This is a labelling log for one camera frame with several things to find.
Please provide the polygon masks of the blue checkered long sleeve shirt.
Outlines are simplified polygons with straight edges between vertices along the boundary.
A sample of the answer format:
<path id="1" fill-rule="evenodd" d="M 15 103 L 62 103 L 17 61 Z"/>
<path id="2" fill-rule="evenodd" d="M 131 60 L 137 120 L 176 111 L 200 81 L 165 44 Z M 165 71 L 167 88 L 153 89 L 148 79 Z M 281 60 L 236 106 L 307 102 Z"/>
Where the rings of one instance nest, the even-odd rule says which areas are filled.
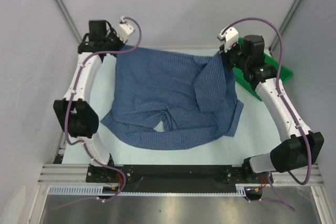
<path id="1" fill-rule="evenodd" d="M 237 131 L 244 105 L 219 53 L 138 48 L 117 58 L 115 75 L 112 107 L 101 122 L 128 145 L 186 150 Z"/>

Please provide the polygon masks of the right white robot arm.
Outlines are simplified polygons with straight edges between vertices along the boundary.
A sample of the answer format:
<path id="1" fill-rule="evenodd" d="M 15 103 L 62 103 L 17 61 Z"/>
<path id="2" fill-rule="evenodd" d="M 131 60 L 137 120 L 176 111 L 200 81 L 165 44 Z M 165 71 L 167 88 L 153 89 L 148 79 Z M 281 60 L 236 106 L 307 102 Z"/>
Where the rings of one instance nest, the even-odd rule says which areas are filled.
<path id="1" fill-rule="evenodd" d="M 264 39 L 248 35 L 239 43 L 238 32 L 221 32 L 219 53 L 225 68 L 238 68 L 244 79 L 262 99 L 279 133 L 281 143 L 267 154 L 244 159 L 242 176 L 254 183 L 266 172 L 290 172 L 311 166 L 317 161 L 324 144 L 320 132 L 313 132 L 299 116 L 288 99 L 282 81 L 276 78 L 277 69 L 267 63 Z"/>

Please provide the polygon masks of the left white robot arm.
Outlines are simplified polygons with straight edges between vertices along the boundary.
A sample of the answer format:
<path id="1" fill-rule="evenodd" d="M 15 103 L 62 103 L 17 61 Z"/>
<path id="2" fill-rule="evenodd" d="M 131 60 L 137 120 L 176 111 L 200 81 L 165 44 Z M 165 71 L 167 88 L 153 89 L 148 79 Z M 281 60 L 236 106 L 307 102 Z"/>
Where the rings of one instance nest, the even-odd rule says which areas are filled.
<path id="1" fill-rule="evenodd" d="M 54 112 L 66 142 L 81 145 L 92 165 L 101 165 L 98 176 L 105 182 L 115 178 L 116 169 L 109 165 L 111 155 L 104 149 L 98 134 L 99 117 L 90 106 L 94 79 L 107 54 L 116 55 L 127 43 L 134 27 L 125 18 L 113 28 L 106 20 L 89 21 L 89 31 L 78 46 L 77 66 L 70 87 L 53 103 Z"/>

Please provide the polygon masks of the green plastic tray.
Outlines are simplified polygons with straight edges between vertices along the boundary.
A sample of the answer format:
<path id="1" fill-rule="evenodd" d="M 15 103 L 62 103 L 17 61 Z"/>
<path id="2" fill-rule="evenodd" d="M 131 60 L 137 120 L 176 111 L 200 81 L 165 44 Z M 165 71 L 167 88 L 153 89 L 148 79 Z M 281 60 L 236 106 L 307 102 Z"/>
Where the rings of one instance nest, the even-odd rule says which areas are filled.
<path id="1" fill-rule="evenodd" d="M 279 62 L 264 53 L 264 39 L 259 35 L 247 35 L 238 39 L 234 47 L 233 71 L 236 81 L 255 98 L 261 101 L 256 93 L 257 84 L 275 78 Z"/>

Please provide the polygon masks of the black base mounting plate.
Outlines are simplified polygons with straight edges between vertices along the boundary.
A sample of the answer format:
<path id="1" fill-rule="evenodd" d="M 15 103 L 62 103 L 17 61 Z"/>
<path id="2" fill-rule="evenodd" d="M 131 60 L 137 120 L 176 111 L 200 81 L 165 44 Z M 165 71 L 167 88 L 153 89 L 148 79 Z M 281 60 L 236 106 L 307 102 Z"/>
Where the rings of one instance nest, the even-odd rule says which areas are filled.
<path id="1" fill-rule="evenodd" d="M 236 184 L 260 184 L 266 173 L 253 174 L 230 165 L 119 165 L 126 192 L 222 193 Z"/>

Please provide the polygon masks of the aluminium frame rail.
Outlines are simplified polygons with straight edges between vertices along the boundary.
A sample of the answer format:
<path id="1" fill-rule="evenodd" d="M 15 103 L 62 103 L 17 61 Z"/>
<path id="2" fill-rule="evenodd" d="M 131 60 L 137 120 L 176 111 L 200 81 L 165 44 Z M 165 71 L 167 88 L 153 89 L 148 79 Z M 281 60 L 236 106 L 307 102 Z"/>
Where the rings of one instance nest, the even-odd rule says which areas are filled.
<path id="1" fill-rule="evenodd" d="M 42 167 L 39 182 L 74 182 L 83 184 L 87 175 L 88 166 L 86 164 L 45 164 Z M 272 174 L 275 183 L 278 185 L 295 185 L 295 181 L 288 173 L 275 172 Z M 311 168 L 310 180 L 306 186 L 323 186 L 324 181 L 318 165 Z"/>

